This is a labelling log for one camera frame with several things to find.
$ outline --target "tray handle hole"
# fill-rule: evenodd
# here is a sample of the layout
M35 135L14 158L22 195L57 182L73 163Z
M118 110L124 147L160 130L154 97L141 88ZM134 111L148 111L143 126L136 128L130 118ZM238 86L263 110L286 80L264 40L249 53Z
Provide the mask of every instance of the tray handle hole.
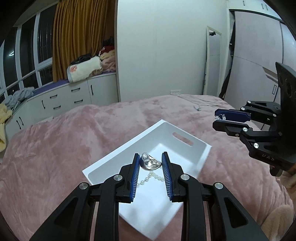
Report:
M173 133L173 136L174 136L175 138L177 138L179 141L182 141L182 142L184 142L185 144L187 144L187 145L189 145L189 146L193 146L193 142L192 142L192 141L190 141L190 140L188 140L187 138L185 138L185 137L179 135L178 133L174 132L174 133Z

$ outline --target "bed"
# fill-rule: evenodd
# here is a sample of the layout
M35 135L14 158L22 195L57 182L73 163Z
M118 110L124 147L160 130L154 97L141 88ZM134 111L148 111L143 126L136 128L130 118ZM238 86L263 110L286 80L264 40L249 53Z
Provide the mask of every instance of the bed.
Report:
M64 198L86 181L83 169L164 119L212 145L198 180L224 183L261 225L275 208L292 207L292 201L267 164L250 158L238 138L212 128L217 108L232 107L213 96L161 96L80 106L20 131L0 166L3 217L20 241L28 241ZM259 130L252 122L249 125ZM179 241L181 223L182 209L156 240ZM148 240L121 218L119 232L121 241Z

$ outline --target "blue gripper pad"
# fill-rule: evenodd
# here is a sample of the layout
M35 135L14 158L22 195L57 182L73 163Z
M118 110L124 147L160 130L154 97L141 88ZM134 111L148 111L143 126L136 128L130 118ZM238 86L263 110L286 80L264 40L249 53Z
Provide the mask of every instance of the blue gripper pad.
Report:
M251 120L251 114L248 112L243 112L239 110L225 110L225 109L217 109L215 111L216 115L225 115L227 121L237 121L237 122L246 122Z

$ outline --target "black mount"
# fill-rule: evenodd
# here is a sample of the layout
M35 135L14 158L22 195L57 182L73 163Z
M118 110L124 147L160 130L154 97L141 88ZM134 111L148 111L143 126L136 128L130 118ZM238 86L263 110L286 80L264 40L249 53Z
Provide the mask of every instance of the black mount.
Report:
M268 239L238 200L222 184L199 183L187 175L182 179L181 166L174 168L173 202L183 202L181 241L206 241L203 202L207 202L212 241L267 241ZM30 241L89 241L95 202L99 202L95 241L119 241L118 204L130 203L128 175L131 165L123 166L119 175L90 186L81 183L41 225Z
M270 173L280 176L296 163L296 72L276 63L281 105L275 102L248 101L237 114L247 112L251 119L270 126L269 131L254 131L245 123L216 120L213 128L239 137L249 150L249 156L271 165Z

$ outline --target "power outlet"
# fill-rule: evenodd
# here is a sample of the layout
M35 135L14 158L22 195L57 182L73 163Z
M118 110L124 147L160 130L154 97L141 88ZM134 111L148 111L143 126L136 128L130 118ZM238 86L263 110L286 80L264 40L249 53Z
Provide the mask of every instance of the power outlet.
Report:
M172 90L172 91L170 91L170 94L177 94L177 95L179 95L179 94L181 94L181 90Z

